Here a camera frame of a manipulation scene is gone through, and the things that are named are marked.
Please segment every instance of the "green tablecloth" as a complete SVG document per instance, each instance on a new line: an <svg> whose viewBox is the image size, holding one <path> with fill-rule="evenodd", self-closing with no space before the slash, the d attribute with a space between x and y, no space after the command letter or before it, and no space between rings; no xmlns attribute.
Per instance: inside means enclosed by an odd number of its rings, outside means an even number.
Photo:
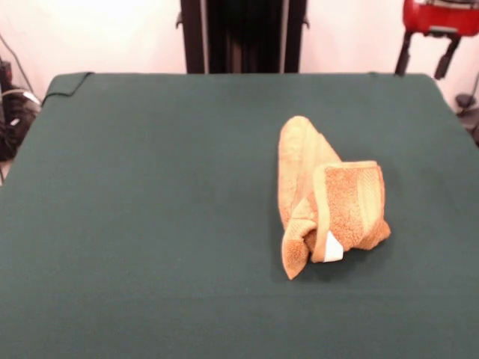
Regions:
<svg viewBox="0 0 479 359"><path fill-rule="evenodd" d="M425 76L56 78L0 190L2 358L477 358L479 152ZM288 281L277 144L375 159L391 238Z"/></svg>

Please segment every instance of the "black cable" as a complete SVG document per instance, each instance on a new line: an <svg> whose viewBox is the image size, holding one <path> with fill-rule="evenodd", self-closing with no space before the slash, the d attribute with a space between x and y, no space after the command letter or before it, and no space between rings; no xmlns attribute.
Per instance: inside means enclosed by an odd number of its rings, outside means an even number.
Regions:
<svg viewBox="0 0 479 359"><path fill-rule="evenodd" d="M478 83L479 83L479 73L476 75L476 82L474 83L474 87L472 88L472 92L471 92L471 97L469 98L469 101L465 108L469 108L472 106L472 102L474 101L474 95L476 91L478 90Z"/></svg>
<svg viewBox="0 0 479 359"><path fill-rule="evenodd" d="M7 44L7 42L5 41L5 39L3 38L3 36L1 34L0 34L0 41L3 42L3 44L7 48L7 50L12 54L13 58L15 59L16 64L18 65L18 68L20 69L20 72L22 73L23 78L25 79L25 82L28 85L28 89L30 90L30 92L33 93L33 87L31 86L30 81L28 80L28 77L25 74L25 71L23 70L23 67L20 63L20 60L16 56L15 51L13 51L11 47L9 47L9 45Z"/></svg>

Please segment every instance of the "black leg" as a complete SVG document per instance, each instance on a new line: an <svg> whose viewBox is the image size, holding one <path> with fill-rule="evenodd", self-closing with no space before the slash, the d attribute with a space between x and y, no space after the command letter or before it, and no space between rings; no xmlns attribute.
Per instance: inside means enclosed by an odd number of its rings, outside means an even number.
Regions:
<svg viewBox="0 0 479 359"><path fill-rule="evenodd" d="M411 46L411 37L413 34L411 31L404 33L403 47L401 48L401 53L397 59L396 70L394 71L397 76L404 76L406 73L407 64L409 63L409 47Z"/></svg>
<svg viewBox="0 0 479 359"><path fill-rule="evenodd" d="M449 64L451 63L454 52L459 46L460 41L460 36L451 37L451 43L449 43L448 50L441 57L441 60L439 60L439 63L437 65L436 73L434 74L434 78L436 80L443 79L446 76L446 73L448 73Z"/></svg>

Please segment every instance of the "folded towel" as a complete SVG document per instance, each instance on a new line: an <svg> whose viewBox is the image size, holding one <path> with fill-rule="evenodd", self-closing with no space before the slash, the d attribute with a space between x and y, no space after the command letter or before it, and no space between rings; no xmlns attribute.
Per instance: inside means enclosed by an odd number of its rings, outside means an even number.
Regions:
<svg viewBox="0 0 479 359"><path fill-rule="evenodd" d="M389 236L384 181L376 162L341 162L304 117L284 125L278 157L281 255L290 279L305 267L310 253L312 262L341 260L344 251L369 250Z"/></svg>

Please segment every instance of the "black equipment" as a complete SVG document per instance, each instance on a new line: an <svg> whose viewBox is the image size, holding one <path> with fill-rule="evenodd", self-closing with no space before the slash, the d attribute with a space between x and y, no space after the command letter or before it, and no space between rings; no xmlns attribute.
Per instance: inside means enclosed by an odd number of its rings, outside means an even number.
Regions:
<svg viewBox="0 0 479 359"><path fill-rule="evenodd" d="M297 73L307 0L181 0L188 73Z"/></svg>

